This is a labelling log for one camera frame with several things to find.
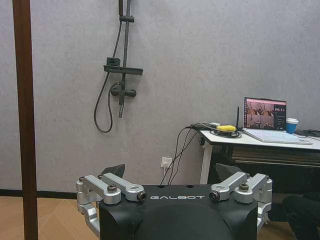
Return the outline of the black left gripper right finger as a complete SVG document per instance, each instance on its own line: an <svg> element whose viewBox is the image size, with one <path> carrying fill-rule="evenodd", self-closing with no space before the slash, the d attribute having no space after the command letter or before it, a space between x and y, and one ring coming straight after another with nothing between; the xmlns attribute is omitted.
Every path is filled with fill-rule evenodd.
<svg viewBox="0 0 320 240"><path fill-rule="evenodd" d="M211 185L209 198L214 202L221 202L228 200L233 194L235 201L240 204L257 201L257 228L261 229L272 209L272 179L261 173L250 176L236 166L221 163L217 163L215 168L221 182Z"/></svg>

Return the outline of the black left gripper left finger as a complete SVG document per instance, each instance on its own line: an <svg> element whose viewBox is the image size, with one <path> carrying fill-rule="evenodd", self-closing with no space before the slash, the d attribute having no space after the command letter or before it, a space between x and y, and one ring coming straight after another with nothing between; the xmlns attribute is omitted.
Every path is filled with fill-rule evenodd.
<svg viewBox="0 0 320 240"><path fill-rule="evenodd" d="M142 185L123 179L125 167L124 164L107 167L98 176L81 176L76 182L77 210L84 215L86 225L95 235L100 234L100 220L93 203L103 201L113 206L121 202L122 196L137 203L147 199Z"/></svg>

